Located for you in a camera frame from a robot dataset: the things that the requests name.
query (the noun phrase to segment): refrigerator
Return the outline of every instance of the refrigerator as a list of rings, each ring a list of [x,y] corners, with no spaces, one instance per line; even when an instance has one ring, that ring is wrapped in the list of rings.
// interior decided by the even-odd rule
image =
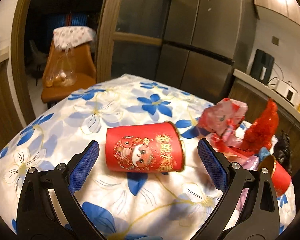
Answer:
[[[156,80],[217,103],[248,66],[256,22],[253,0],[171,0]]]

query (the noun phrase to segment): white cloth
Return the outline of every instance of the white cloth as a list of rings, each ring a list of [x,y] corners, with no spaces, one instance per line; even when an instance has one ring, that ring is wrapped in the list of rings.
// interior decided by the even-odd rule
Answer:
[[[94,42],[95,39],[96,31],[86,26],[66,26],[53,31],[54,46],[61,49],[66,49],[68,44],[76,47],[86,42]]]
[[[112,239],[141,236],[190,239],[222,195],[212,184],[197,153],[203,135],[195,125],[209,106],[211,103],[189,93],[132,75],[72,93],[16,135],[0,152],[0,215],[14,229],[26,171],[32,166],[42,171],[68,163],[91,140],[96,140],[100,145],[99,158],[75,196],[98,230]],[[104,152],[107,128],[166,120],[175,123],[184,138],[183,172],[165,175],[107,169]],[[240,127],[241,133],[247,125],[244,122]],[[53,190],[50,196],[61,224],[66,225]],[[236,223],[244,198],[227,228]],[[295,216],[292,184],[278,204],[283,230]]]

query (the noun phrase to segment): white chair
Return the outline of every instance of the white chair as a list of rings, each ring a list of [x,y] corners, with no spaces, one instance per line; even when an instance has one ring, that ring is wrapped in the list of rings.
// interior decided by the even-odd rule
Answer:
[[[29,41],[30,43],[30,49],[32,52],[32,57],[34,64],[36,65],[36,75],[35,75],[35,85],[38,84],[39,78],[41,78],[40,71],[41,71],[41,65],[46,65],[47,63],[47,55],[41,51],[38,50],[37,46],[35,45],[34,41]]]

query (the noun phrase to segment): refrigerator door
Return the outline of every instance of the refrigerator door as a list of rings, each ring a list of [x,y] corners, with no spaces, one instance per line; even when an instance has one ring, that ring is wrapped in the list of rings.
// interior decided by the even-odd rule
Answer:
[[[233,67],[190,52],[180,89],[214,104],[229,95]]]
[[[164,44],[155,80],[171,87],[179,88],[188,55],[189,50]]]
[[[200,0],[192,45],[233,59],[242,0]]]
[[[199,0],[171,0],[164,40],[190,45]]]

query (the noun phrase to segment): screw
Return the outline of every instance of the screw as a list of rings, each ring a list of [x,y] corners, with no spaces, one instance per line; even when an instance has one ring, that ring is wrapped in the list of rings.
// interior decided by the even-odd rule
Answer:
[[[28,172],[29,172],[30,174],[31,174],[31,173],[34,173],[34,172],[35,172],[35,168],[34,168],[34,167],[30,168]]]
[[[232,163],[231,164],[232,168],[234,168],[235,170],[240,168],[240,164],[239,163]]]
[[[261,169],[261,171],[262,171],[264,174],[267,174],[267,173],[268,173],[268,169],[265,168],[265,167],[263,167],[263,168]]]
[[[63,170],[65,168],[65,166],[66,165],[64,163],[60,163],[60,164],[57,165],[57,169],[58,170]]]

